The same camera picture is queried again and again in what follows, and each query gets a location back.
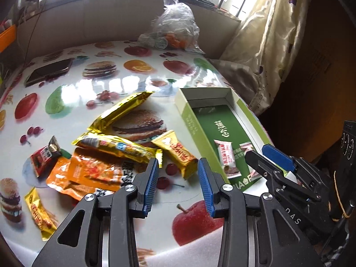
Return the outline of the white red sesame packet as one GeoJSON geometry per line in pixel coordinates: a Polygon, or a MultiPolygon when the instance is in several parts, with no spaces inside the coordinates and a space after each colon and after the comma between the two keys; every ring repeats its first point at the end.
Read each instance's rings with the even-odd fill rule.
{"type": "MultiPolygon", "coordinates": [[[[244,156],[246,155],[246,153],[248,151],[252,151],[252,150],[255,149],[251,142],[245,142],[245,143],[240,144],[240,148],[243,151],[244,156]]],[[[255,181],[255,180],[257,180],[257,179],[259,179],[261,177],[261,175],[259,175],[259,173],[257,173],[257,171],[255,171],[249,165],[248,165],[248,169],[249,169],[249,179],[250,179],[250,181],[255,181]]]]}
{"type": "Polygon", "coordinates": [[[241,172],[236,165],[232,142],[214,140],[214,143],[218,150],[221,167],[227,178],[240,177],[241,172]]]}

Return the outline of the orange white snack pouch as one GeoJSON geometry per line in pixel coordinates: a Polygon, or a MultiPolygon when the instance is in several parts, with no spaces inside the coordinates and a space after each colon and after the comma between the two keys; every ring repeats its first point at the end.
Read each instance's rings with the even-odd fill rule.
{"type": "Polygon", "coordinates": [[[77,201],[80,201],[89,193],[95,194],[97,197],[112,195],[114,192],[100,188],[85,186],[78,184],[68,179],[68,170],[71,160],[65,157],[60,157],[54,165],[51,173],[46,179],[48,187],[60,192],[64,195],[69,195],[77,201]]]}

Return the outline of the yellow peanut crisp packet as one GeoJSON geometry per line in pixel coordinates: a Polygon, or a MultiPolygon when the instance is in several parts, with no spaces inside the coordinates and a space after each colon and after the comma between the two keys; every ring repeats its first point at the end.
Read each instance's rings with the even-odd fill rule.
{"type": "Polygon", "coordinates": [[[152,140],[152,143],[168,153],[169,158],[180,169],[187,180],[197,171],[198,159],[178,140],[174,130],[166,131],[152,140]]]}
{"type": "Polygon", "coordinates": [[[33,187],[25,196],[32,219],[40,230],[42,240],[48,241],[57,230],[55,217],[44,208],[37,189],[33,187]]]}

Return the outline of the gold long snack bar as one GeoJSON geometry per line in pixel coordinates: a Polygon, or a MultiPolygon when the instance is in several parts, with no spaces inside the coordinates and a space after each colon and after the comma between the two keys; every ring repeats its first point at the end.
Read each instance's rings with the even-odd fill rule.
{"type": "Polygon", "coordinates": [[[163,165],[163,150],[143,146],[114,135],[87,131],[76,138],[72,144],[80,148],[105,152],[119,158],[129,158],[138,163],[148,164],[151,158],[155,158],[158,160],[160,168],[163,165]]]}
{"type": "Polygon", "coordinates": [[[93,123],[87,127],[87,130],[94,131],[96,133],[103,133],[114,122],[143,104],[151,94],[153,94],[153,92],[143,91],[129,95],[127,98],[114,104],[110,109],[99,115],[93,123]]]}

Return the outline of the red black plum candy packet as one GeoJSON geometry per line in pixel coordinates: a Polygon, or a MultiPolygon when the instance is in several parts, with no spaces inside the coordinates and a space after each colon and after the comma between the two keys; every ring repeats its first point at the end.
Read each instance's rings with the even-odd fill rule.
{"type": "Polygon", "coordinates": [[[62,152],[59,143],[56,137],[53,136],[47,145],[30,156],[35,176],[39,178],[45,169],[47,169],[48,165],[57,160],[60,156],[62,156],[62,152]]]}

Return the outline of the white foam sheet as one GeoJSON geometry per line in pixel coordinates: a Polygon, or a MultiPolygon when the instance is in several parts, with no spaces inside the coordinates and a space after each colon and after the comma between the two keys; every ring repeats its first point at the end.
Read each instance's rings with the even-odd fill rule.
{"type": "Polygon", "coordinates": [[[220,227],[186,245],[146,257],[146,266],[217,267],[222,233],[223,228],[220,227]]]}

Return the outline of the green white cardboard box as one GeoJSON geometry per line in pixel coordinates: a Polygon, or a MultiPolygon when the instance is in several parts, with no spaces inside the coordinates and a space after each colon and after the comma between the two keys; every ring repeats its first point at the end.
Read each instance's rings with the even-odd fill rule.
{"type": "Polygon", "coordinates": [[[248,164],[240,144],[251,142],[254,150],[261,153],[262,147],[271,144],[271,140],[259,119],[238,94],[227,87],[181,88],[177,91],[175,104],[200,155],[207,159],[214,172],[246,194],[258,195],[267,189],[262,176],[250,181],[248,164]],[[232,142],[240,177],[227,178],[214,140],[232,142]]]}

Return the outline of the cream patterned curtain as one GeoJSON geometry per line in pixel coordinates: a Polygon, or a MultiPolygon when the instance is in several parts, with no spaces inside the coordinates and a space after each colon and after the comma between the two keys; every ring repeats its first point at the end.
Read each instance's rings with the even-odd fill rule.
{"type": "Polygon", "coordinates": [[[212,65],[259,116],[273,103],[302,44],[311,0],[257,0],[212,65]]]}

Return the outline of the black smartphone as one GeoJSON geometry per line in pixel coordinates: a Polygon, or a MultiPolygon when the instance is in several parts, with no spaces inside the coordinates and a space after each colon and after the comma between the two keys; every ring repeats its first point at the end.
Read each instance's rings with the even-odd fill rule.
{"type": "Polygon", "coordinates": [[[30,87],[34,84],[67,74],[72,66],[73,60],[74,59],[64,59],[35,69],[26,79],[24,86],[30,87]]]}

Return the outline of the clear plastic bag with items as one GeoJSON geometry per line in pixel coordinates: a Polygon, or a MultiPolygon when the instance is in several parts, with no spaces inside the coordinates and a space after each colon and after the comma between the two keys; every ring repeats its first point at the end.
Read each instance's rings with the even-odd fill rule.
{"type": "Polygon", "coordinates": [[[191,8],[179,0],[164,0],[164,12],[152,21],[151,28],[138,42],[155,49],[182,49],[203,54],[198,45],[200,28],[191,8]]]}

